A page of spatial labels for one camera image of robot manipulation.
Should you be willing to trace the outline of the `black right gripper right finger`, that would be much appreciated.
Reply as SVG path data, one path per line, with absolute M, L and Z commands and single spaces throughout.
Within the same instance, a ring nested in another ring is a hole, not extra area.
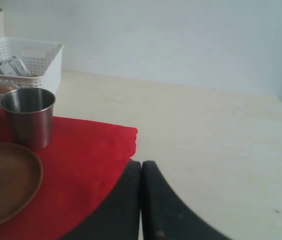
M 142 163 L 141 219 L 145 240 L 227 240 L 173 191 L 157 164 Z

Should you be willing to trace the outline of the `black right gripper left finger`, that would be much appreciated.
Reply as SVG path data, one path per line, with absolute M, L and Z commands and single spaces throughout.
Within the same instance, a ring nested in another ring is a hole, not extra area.
M 106 199 L 62 240 L 137 240 L 141 164 L 130 161 Z

